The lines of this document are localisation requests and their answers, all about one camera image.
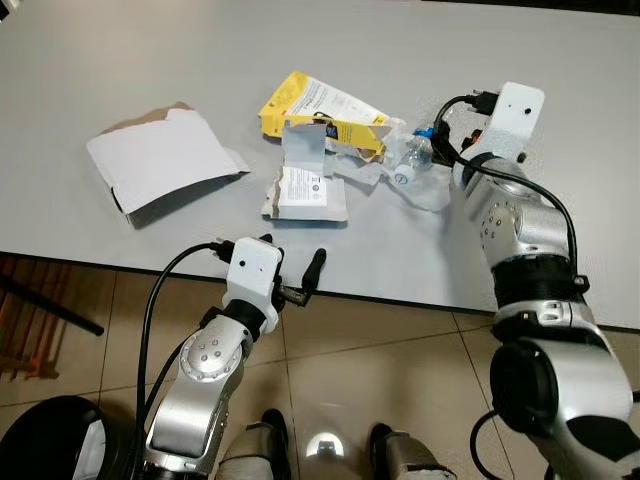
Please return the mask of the crushed clear plastic bottle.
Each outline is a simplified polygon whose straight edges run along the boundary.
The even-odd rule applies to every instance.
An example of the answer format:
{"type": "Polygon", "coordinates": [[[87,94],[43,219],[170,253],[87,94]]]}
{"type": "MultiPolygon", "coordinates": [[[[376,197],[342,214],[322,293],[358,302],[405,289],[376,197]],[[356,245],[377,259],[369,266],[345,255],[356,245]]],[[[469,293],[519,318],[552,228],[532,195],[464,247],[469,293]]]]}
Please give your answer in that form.
{"type": "Polygon", "coordinates": [[[452,170],[435,164],[431,128],[415,127],[401,119],[390,120],[383,138],[384,169],[388,182],[415,209],[439,212],[451,204],[452,170]]]}

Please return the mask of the black rubbish bin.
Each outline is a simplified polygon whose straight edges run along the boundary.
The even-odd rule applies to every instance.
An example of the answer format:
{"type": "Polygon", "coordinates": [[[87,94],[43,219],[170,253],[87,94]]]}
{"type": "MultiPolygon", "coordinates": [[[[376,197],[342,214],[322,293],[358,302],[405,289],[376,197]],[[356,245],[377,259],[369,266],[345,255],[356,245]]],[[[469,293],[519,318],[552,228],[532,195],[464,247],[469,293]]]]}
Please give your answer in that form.
{"type": "Polygon", "coordinates": [[[0,480],[100,480],[110,452],[108,420],[96,403],[52,397],[0,436],[0,480]]]}

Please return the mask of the small open white box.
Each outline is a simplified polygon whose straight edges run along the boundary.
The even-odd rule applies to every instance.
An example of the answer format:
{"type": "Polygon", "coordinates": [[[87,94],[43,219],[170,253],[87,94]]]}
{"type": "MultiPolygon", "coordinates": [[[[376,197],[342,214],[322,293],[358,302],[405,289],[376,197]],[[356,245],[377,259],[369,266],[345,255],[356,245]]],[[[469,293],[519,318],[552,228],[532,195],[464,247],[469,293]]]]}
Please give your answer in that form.
{"type": "Polygon", "coordinates": [[[325,174],[326,123],[288,125],[280,146],[283,163],[261,207],[264,218],[347,221],[346,183],[325,174]]]}

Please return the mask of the crumpled clear plastic wrapper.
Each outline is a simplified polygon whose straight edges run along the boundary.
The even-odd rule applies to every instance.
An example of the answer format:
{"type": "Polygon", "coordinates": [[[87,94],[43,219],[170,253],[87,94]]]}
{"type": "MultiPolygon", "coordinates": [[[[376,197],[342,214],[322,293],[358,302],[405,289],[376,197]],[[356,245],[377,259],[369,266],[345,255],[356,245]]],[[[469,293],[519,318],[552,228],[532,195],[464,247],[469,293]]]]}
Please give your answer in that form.
{"type": "Polygon", "coordinates": [[[329,120],[323,174],[375,186],[387,173],[387,142],[404,140],[408,132],[408,124],[393,116],[375,125],[329,120]]]}

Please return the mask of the flat white cardboard box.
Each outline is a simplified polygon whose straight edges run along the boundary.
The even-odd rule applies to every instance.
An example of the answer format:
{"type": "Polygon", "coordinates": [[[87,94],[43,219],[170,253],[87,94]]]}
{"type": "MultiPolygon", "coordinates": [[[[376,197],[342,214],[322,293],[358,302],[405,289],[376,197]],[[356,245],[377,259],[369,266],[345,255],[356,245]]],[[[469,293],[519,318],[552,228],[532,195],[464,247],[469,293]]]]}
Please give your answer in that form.
{"type": "Polygon", "coordinates": [[[116,211],[129,220],[182,189],[251,172],[238,152],[221,145],[204,116],[182,101],[111,125],[86,148],[116,211]]]}

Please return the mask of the yellow printed carton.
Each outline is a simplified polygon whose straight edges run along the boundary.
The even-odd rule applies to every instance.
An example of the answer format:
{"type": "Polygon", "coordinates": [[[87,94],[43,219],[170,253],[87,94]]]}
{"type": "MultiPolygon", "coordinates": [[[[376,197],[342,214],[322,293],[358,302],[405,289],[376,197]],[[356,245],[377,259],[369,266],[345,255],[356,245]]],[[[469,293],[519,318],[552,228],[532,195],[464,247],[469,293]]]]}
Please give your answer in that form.
{"type": "Polygon", "coordinates": [[[366,104],[308,74],[294,70],[259,110],[260,131],[280,140],[293,124],[323,124],[326,151],[358,157],[365,163],[385,152],[383,138],[390,118],[366,104]]]}

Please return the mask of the robot left leg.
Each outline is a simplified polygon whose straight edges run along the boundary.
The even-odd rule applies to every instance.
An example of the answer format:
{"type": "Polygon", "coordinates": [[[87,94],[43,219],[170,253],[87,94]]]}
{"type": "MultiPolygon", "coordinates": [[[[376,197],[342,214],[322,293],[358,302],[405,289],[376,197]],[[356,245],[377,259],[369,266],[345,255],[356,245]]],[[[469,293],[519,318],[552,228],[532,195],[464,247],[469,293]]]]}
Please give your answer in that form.
{"type": "Polygon", "coordinates": [[[292,480],[287,425],[282,412],[270,408],[236,436],[214,480],[292,480]]]}

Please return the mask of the robot leg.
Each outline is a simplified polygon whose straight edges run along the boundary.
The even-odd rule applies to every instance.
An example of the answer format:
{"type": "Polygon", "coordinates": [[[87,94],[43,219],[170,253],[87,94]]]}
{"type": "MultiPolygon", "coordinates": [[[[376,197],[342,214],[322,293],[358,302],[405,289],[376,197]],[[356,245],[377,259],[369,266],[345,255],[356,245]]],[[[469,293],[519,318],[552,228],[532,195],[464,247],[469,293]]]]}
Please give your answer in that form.
{"type": "Polygon", "coordinates": [[[420,440],[384,422],[372,426],[367,451],[372,480],[457,480],[420,440]]]}
{"type": "Polygon", "coordinates": [[[214,480],[292,480],[287,425],[282,412],[270,408],[236,436],[214,480]]]}

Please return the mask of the robot right leg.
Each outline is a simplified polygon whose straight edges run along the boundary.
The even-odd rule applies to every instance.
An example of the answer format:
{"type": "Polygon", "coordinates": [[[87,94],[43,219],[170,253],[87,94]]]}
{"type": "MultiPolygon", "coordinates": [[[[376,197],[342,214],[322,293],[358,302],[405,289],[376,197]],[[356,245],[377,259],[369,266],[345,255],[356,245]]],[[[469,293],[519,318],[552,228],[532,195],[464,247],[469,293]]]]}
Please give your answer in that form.
{"type": "Polygon", "coordinates": [[[457,480],[420,440],[384,422],[372,426],[367,451],[372,480],[457,480]]]}

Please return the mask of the black table leg bar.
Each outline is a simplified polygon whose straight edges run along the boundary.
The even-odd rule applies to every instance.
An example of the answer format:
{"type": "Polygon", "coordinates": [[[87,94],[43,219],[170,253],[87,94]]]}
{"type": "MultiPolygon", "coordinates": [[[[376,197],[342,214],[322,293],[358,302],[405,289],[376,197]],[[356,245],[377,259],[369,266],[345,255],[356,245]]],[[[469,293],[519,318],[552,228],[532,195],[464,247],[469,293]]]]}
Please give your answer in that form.
{"type": "Polygon", "coordinates": [[[18,296],[20,300],[24,300],[31,305],[35,305],[38,308],[42,308],[50,314],[59,317],[61,320],[68,321],[68,323],[79,326],[79,328],[86,330],[86,332],[100,337],[100,335],[106,332],[104,326],[101,326],[93,321],[88,320],[87,317],[83,317],[77,312],[69,310],[69,308],[61,305],[61,303],[55,300],[50,300],[45,294],[40,294],[36,291],[32,291],[31,288],[26,285],[19,284],[17,280],[9,278],[8,275],[0,273],[0,289],[5,289],[10,293],[18,296]]]}

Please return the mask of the orange wooden rack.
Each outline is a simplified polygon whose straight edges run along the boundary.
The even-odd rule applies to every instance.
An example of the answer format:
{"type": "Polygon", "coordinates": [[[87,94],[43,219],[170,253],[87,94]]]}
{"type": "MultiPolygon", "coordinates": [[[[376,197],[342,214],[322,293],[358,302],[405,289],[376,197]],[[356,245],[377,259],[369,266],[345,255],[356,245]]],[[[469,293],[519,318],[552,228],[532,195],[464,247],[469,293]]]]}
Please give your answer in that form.
{"type": "MultiPolygon", "coordinates": [[[[0,274],[49,300],[60,300],[67,265],[0,256],[0,274]]],[[[0,380],[58,378],[58,348],[65,323],[36,303],[0,285],[0,380]]]]}

